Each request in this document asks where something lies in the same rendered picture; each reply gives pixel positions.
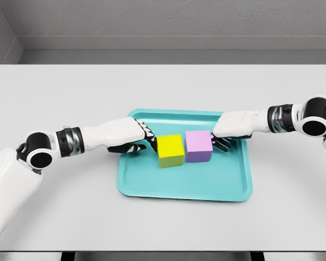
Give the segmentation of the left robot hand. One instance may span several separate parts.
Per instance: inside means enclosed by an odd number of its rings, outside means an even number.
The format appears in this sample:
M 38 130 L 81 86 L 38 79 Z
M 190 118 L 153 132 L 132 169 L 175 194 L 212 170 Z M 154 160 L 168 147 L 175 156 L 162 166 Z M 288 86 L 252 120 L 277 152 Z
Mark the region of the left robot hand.
M 111 153 L 133 153 L 146 149 L 144 144 L 136 144 L 146 140 L 157 152 L 157 139 L 152 130 L 143 122 L 132 117 L 107 122 L 104 125 L 105 146 Z

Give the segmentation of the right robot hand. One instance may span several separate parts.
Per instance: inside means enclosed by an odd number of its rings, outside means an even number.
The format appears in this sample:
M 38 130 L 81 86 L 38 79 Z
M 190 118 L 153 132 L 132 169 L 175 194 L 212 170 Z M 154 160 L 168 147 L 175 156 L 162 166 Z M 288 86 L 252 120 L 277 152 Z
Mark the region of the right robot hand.
M 211 133 L 212 145 L 224 152 L 231 147 L 233 139 L 249 138 L 253 134 L 250 111 L 226 112 L 221 115 Z

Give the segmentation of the pink cube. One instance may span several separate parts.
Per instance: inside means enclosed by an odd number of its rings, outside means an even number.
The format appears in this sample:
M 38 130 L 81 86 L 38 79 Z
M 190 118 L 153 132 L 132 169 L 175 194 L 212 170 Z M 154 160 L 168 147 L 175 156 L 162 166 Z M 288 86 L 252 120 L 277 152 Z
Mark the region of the pink cube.
M 186 131 L 184 136 L 184 147 L 187 163 L 210 161 L 213 152 L 210 131 Z

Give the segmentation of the yellow cube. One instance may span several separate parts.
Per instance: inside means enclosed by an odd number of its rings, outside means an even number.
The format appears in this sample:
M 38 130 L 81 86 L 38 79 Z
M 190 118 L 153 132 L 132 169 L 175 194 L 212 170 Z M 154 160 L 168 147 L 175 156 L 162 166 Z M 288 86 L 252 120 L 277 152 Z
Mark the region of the yellow cube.
M 157 137 L 157 153 L 160 168 L 181 166 L 184 163 L 184 146 L 180 134 Z

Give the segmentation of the teal tray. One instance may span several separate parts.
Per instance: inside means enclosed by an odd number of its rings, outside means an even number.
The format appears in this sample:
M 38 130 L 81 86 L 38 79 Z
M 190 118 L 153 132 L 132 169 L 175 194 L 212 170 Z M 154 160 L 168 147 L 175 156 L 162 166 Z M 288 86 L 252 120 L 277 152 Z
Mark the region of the teal tray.
M 129 116 L 143 121 L 156 136 L 163 136 L 211 131 L 221 113 L 135 109 Z M 116 185 L 127 196 L 243 202 L 253 193 L 247 143 L 235 140 L 228 152 L 216 148 L 208 162 L 167 168 L 158 166 L 158 156 L 151 147 L 138 155 L 122 154 Z

